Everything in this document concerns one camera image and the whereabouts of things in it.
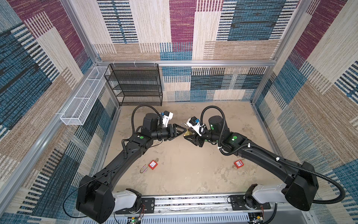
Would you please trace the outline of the brass padlock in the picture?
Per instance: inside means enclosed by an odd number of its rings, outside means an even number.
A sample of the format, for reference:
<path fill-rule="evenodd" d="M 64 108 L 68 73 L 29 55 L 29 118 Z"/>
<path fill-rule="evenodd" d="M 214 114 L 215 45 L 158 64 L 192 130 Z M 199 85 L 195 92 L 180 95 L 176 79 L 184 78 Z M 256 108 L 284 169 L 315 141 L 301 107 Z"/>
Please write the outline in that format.
<path fill-rule="evenodd" d="M 189 129 L 190 127 L 187 124 L 181 123 L 180 125 L 181 127 L 184 127 L 186 129 L 186 132 L 183 134 L 183 136 L 189 136 L 189 135 L 193 135 L 193 132 L 191 132 Z"/>

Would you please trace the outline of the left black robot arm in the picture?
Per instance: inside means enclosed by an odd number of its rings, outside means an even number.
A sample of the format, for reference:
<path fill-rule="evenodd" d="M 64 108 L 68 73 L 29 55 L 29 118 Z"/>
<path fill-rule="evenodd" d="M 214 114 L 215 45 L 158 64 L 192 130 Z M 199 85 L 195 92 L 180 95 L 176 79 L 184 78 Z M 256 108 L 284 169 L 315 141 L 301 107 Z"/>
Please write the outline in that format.
<path fill-rule="evenodd" d="M 114 212 L 140 211 L 141 193 L 133 189 L 114 192 L 114 188 L 128 168 L 153 146 L 155 140 L 171 141 L 186 132 L 186 128 L 168 122 L 171 116 L 169 112 L 163 115 L 164 118 L 156 113 L 146 114 L 143 125 L 124 141 L 122 152 L 95 175 L 83 177 L 76 200 L 79 212 L 102 224 Z"/>

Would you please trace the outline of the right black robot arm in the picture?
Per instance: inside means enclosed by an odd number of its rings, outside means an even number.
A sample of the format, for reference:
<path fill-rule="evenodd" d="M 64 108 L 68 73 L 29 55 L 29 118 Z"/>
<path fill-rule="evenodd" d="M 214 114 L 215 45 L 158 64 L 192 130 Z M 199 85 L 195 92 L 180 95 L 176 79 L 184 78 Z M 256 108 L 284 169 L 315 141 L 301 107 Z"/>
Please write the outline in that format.
<path fill-rule="evenodd" d="M 216 145 L 225 155 L 235 155 L 247 159 L 278 177 L 282 184 L 264 186 L 252 184 L 243 196 L 247 209 L 257 209 L 265 203 L 289 203 L 302 211 L 309 211 L 319 185 L 317 177 L 311 174 L 314 168 L 304 162 L 291 162 L 256 145 L 246 136 L 231 132 L 221 116 L 209 119 L 207 128 L 196 117 L 187 121 L 189 134 L 184 138 L 196 146 L 203 147 L 205 142 Z"/>

